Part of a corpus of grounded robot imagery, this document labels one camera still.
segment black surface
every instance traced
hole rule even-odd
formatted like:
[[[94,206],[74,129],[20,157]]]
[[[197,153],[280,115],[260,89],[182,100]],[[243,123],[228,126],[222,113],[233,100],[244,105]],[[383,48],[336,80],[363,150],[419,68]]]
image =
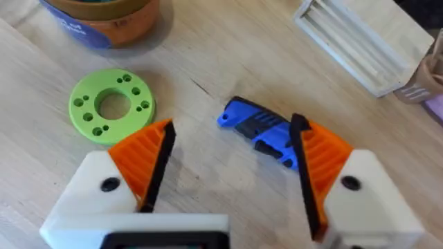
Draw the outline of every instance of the black surface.
[[[443,28],[442,0],[395,0],[422,28]]]
[[[147,189],[145,202],[139,212],[153,212],[157,196],[159,195],[160,184],[165,175],[166,165],[171,155],[176,136],[172,122],[169,122],[165,126],[164,131],[165,137],[161,143],[161,149],[155,164],[154,173],[152,174],[151,183]]]
[[[114,232],[103,239],[100,249],[167,246],[229,249],[230,242],[223,232]]]
[[[262,140],[259,140],[255,143],[254,149],[265,155],[272,156],[275,159],[279,159],[283,156],[282,152],[278,151],[277,149],[274,149],[271,145],[266,144]]]
[[[303,200],[305,202],[305,210],[309,223],[309,231],[311,238],[314,240],[317,232],[320,230],[320,218],[317,213],[317,205],[314,200],[314,193],[312,191],[311,179],[307,169],[307,162],[305,159],[305,151],[301,138],[301,131],[310,130],[309,121],[302,115],[293,114],[291,119],[291,127],[289,134],[293,145],[293,150],[297,155],[298,173],[300,174],[300,184],[302,186]]]
[[[259,108],[263,110],[235,126],[235,129],[248,139],[254,139],[254,137],[284,121],[281,116],[274,112],[270,112],[263,107]]]

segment orange container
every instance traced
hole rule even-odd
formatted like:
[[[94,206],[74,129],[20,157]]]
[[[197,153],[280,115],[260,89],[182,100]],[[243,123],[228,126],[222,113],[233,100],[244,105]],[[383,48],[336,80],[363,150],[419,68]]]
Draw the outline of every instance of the orange container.
[[[140,0],[146,4],[124,17],[107,21],[80,20],[56,8],[48,1],[40,0],[71,36],[90,48],[117,48],[140,39],[152,28],[160,12],[160,0]]]

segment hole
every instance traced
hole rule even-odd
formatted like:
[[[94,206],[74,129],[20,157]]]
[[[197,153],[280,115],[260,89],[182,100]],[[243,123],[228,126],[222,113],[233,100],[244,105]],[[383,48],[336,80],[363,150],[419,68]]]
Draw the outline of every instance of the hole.
[[[130,82],[132,80],[132,77],[131,77],[131,75],[126,74],[123,76],[123,80],[126,82]]]
[[[289,147],[291,147],[291,146],[292,146],[292,141],[291,141],[291,140],[288,140],[288,141],[286,142],[286,144],[284,145],[285,148],[289,148]]]
[[[134,95],[138,95],[138,94],[140,94],[140,89],[139,89],[138,87],[134,87],[134,88],[132,89],[132,93],[133,93]]]
[[[75,100],[74,100],[74,105],[75,105],[76,107],[81,107],[81,106],[83,105],[83,100],[80,99],[80,98],[75,99]]]
[[[144,109],[146,109],[146,108],[149,108],[149,107],[150,107],[150,103],[149,103],[148,101],[146,101],[146,100],[143,100],[143,101],[141,102],[141,106],[142,106]]]
[[[118,186],[120,186],[120,179],[116,177],[109,177],[108,179],[102,182],[100,189],[103,192],[110,192],[117,189]]]
[[[83,120],[87,121],[87,122],[91,121],[93,118],[94,118],[94,116],[92,114],[90,114],[90,113],[85,113],[83,115]]]
[[[96,98],[95,104],[98,114],[107,120],[123,118],[131,108],[131,100],[116,89],[104,90]]]
[[[341,178],[341,184],[352,191],[359,191],[361,189],[361,182],[354,176],[344,176]]]
[[[102,128],[100,128],[100,127],[96,127],[94,129],[92,129],[92,134],[95,136],[100,136],[100,135],[102,135],[102,133],[103,133],[103,131],[102,131]]]

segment black stripe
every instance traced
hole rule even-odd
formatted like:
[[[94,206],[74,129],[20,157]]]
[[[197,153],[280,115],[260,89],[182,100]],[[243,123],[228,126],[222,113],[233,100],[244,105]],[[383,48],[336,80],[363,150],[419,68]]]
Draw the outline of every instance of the black stripe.
[[[154,211],[154,205],[159,195],[160,184],[165,175],[166,165],[169,161],[169,157],[172,152],[172,148],[175,142],[175,129],[172,122],[169,122],[165,128],[165,137],[161,143],[157,162],[155,164],[154,173],[152,174],[151,183],[147,187],[147,193],[145,196],[144,204],[140,208],[139,212],[149,213]]]
[[[314,237],[320,230],[320,217],[318,216],[318,209],[314,200],[314,193],[312,191],[311,179],[309,178],[308,165],[301,137],[301,132],[309,129],[311,129],[309,121],[304,116],[297,113],[292,115],[289,135],[291,136],[293,150],[297,155],[298,173],[300,174],[300,184],[302,186],[306,215],[309,222],[311,238],[314,240]]]

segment white 3d printed part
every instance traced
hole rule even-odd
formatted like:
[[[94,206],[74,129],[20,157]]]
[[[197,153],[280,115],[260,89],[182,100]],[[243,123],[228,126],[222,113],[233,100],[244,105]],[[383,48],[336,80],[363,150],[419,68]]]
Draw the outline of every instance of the white 3d printed part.
[[[376,97],[408,83],[434,41],[393,0],[305,0],[295,22]]]

